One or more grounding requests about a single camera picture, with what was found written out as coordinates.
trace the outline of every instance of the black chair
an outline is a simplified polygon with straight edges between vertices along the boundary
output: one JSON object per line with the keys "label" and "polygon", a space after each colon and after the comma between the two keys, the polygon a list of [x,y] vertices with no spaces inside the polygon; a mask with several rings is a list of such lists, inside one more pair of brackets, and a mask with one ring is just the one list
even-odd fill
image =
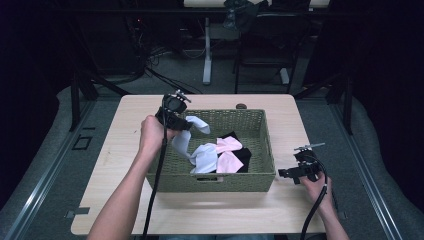
{"label": "black chair", "polygon": [[240,33],[234,62],[234,93],[238,93],[240,66],[291,69],[286,93],[290,93],[301,43],[310,29],[305,17],[284,13],[259,13],[246,33]]}

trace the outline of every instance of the gray carpet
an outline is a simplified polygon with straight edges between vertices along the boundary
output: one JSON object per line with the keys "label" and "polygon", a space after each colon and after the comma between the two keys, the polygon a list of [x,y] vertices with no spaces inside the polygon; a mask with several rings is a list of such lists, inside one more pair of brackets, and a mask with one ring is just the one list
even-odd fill
{"label": "gray carpet", "polygon": [[[152,67],[159,73],[182,80],[202,91],[202,93],[232,93],[234,75],[232,69],[231,48],[217,45],[213,55],[212,83],[210,86],[202,84],[203,59],[188,59],[181,56],[167,54],[157,58],[157,66]],[[293,92],[300,91],[302,72],[307,65],[307,54],[304,53],[298,68],[299,74],[293,85]],[[172,92],[172,88],[147,74],[137,81],[119,85],[134,94],[164,94]],[[72,150],[76,142],[71,138],[70,127],[70,93],[65,89],[58,95],[61,105],[55,123],[40,148],[33,164],[29,168],[23,181],[1,210],[0,238],[5,238],[13,224],[19,218],[25,202],[36,188],[38,180],[45,170],[60,155],[61,146],[71,138],[66,145],[67,151],[63,155],[63,164],[54,182],[48,188],[48,194],[42,204],[35,211],[33,219],[23,228],[22,239],[79,239],[70,232],[72,218],[65,218],[69,210],[75,210],[82,198],[85,186],[97,160],[110,122],[112,121],[119,97],[103,86],[97,86],[100,98],[92,105],[82,98],[82,105],[86,106],[87,117],[75,133],[76,136],[90,137],[91,142],[87,150]],[[338,107],[327,105],[323,100],[325,89],[317,92],[307,100],[297,101],[306,132],[311,143],[325,142],[326,145],[314,149],[318,157],[324,162],[329,175],[334,179],[334,190],[338,200],[339,210],[347,214],[342,224],[351,239],[387,239],[379,216],[376,214],[374,203],[369,197],[355,164],[355,156],[346,141],[343,129],[339,126],[339,117],[334,114]],[[372,173],[387,207],[399,228],[403,239],[423,239],[424,217],[421,212],[411,205],[397,185],[384,169],[379,154],[378,141],[372,124],[366,116],[362,106],[354,101],[352,128],[354,139],[358,144],[367,165]],[[298,239],[298,235],[290,235],[290,239]]]}

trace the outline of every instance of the chair leg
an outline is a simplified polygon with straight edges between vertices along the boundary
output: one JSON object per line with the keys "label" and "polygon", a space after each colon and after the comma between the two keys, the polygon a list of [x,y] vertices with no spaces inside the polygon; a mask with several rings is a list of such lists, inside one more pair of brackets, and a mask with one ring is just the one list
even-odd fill
{"label": "chair leg", "polygon": [[240,69],[238,61],[235,62],[234,67],[235,67],[235,72],[236,72],[236,81],[234,83],[234,94],[237,94],[237,92],[238,92],[238,80],[239,80],[239,69]]}
{"label": "chair leg", "polygon": [[236,73],[236,65],[237,65],[237,58],[234,59],[234,64],[233,64],[233,74]]}
{"label": "chair leg", "polygon": [[290,88],[291,88],[291,84],[293,83],[293,77],[294,77],[295,71],[296,71],[296,64],[293,65],[293,67],[290,71],[290,79],[289,79],[289,84],[287,85],[286,94],[290,94]]}

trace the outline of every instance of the black cable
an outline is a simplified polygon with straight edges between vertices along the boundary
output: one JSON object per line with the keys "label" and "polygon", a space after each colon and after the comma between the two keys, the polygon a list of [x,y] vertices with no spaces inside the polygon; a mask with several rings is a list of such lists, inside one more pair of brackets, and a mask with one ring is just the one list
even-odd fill
{"label": "black cable", "polygon": [[125,84],[125,83],[130,83],[130,82],[134,82],[135,80],[139,79],[140,77],[142,77],[144,74],[143,71],[139,71],[136,72],[134,74],[131,74],[130,76],[127,76],[123,79],[119,79],[119,80],[111,80],[111,79],[107,79],[107,76],[101,76],[104,79],[107,79],[108,82],[113,83],[114,85],[121,85],[121,84]]}
{"label": "black cable", "polygon": [[185,93],[188,93],[188,94],[195,94],[194,92],[192,92],[192,91],[188,90],[187,88],[185,88],[185,87],[183,87],[183,86],[180,85],[180,84],[183,84],[183,85],[185,85],[185,86],[187,86],[189,88],[192,88],[192,89],[196,90],[198,93],[202,94],[202,91],[200,91],[198,88],[193,87],[193,86],[191,86],[189,84],[186,84],[186,83],[184,83],[182,81],[165,77],[165,76],[161,75],[160,73],[154,71],[151,68],[146,67],[146,71],[149,72],[149,73],[151,73],[153,76],[157,77],[159,80],[161,80],[162,82],[168,84],[169,86],[171,86],[174,89],[180,89],[181,91],[183,91]]}
{"label": "black cable", "polygon": [[333,196],[334,208],[336,209],[337,213],[339,213],[339,203],[337,202],[336,193],[334,193],[334,189],[331,189],[331,195]]}
{"label": "black cable", "polygon": [[317,200],[315,201],[314,205],[312,206],[311,211],[309,212],[308,216],[306,217],[305,222],[303,223],[302,233],[300,235],[301,240],[305,239],[306,230],[308,229],[309,223],[310,223],[312,217],[314,216],[316,210],[318,209],[319,205],[321,204],[322,199],[324,198],[325,194],[327,194],[327,184],[328,184],[327,170],[325,169],[324,164],[322,164],[321,161],[319,161],[317,158],[314,158],[314,159],[321,166],[321,170],[324,173],[324,186],[322,187],[321,193],[319,194]]}
{"label": "black cable", "polygon": [[167,136],[167,127],[166,127],[166,117],[165,117],[165,103],[162,99],[162,120],[163,120],[163,140],[162,140],[162,147],[160,150],[160,157],[159,157],[159,163],[158,168],[156,169],[156,176],[155,176],[155,184],[153,185],[152,194],[150,195],[149,200],[149,207],[147,208],[147,215],[146,220],[144,223],[144,230],[143,230],[143,240],[147,240],[147,230],[149,229],[149,223],[150,223],[150,216],[152,215],[152,208],[153,208],[153,202],[155,200],[156,192],[159,186],[159,179],[160,174],[162,172],[163,162],[165,159],[165,153],[166,153],[166,146],[168,145],[168,136]]}

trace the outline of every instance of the desk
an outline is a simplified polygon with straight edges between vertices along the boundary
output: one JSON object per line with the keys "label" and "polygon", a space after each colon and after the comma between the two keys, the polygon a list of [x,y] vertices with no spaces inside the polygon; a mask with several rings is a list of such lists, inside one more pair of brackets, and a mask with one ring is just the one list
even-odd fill
{"label": "desk", "polygon": [[[264,109],[268,121],[276,169],[296,167],[296,147],[309,144],[296,103],[290,95],[187,95],[188,109],[234,109],[244,103],[250,109]],[[88,234],[95,218],[129,169],[138,150],[140,123],[156,113],[162,96],[127,95],[122,98],[106,136],[71,231]],[[152,188],[147,180],[133,230],[143,233]],[[269,192],[254,193],[160,193],[156,195],[148,233],[156,234],[239,234],[301,232],[312,203],[302,185],[276,176]],[[309,232],[324,232],[315,216]]]}
{"label": "desk", "polygon": [[[250,2],[257,4],[262,0],[251,0]],[[224,0],[184,0],[184,7],[189,8],[223,8]],[[314,8],[326,8],[330,0],[311,0],[309,7],[310,10]],[[205,67],[203,69],[203,84],[209,85],[211,83],[212,71],[212,56],[210,51],[210,25],[209,18],[205,19]]]}

